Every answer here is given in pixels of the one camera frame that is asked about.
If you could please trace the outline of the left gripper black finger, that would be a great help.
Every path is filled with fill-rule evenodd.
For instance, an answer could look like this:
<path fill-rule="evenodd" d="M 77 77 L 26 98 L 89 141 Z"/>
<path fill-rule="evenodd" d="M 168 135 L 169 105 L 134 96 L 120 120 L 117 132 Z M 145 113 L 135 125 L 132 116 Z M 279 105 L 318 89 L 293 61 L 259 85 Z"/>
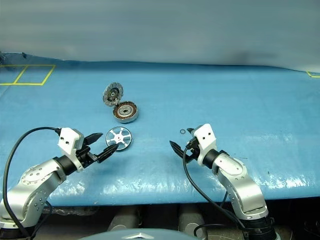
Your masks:
<path fill-rule="evenodd" d="M 114 154 L 118 149 L 118 144 L 113 144 L 105 148 L 100 154 L 96 155 L 96 162 L 102 163 L 104 160 L 108 159 Z"/>
<path fill-rule="evenodd" d="M 102 135 L 103 135 L 102 132 L 96 132 L 86 136 L 83 139 L 83 145 L 91 145 L 95 143 Z"/>

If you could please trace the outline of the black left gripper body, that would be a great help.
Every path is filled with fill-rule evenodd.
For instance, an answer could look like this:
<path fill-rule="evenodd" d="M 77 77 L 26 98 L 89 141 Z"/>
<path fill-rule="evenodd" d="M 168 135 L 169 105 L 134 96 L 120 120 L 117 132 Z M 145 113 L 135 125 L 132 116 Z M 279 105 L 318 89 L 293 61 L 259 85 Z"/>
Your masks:
<path fill-rule="evenodd" d="M 93 163 L 100 162 L 98 156 L 91 153 L 91 148 L 87 145 L 80 150 L 76 150 L 75 155 L 84 169 Z"/>

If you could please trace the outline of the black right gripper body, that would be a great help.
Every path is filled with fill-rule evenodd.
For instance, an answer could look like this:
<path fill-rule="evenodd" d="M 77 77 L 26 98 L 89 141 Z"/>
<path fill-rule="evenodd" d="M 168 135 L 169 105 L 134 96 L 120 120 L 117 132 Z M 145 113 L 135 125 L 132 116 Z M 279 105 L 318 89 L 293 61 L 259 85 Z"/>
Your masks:
<path fill-rule="evenodd" d="M 185 155 L 185 162 L 188 164 L 192 160 L 197 160 L 200 155 L 199 141 L 196 137 L 193 137 L 186 144 L 187 151 L 191 152 L 191 155 Z"/>

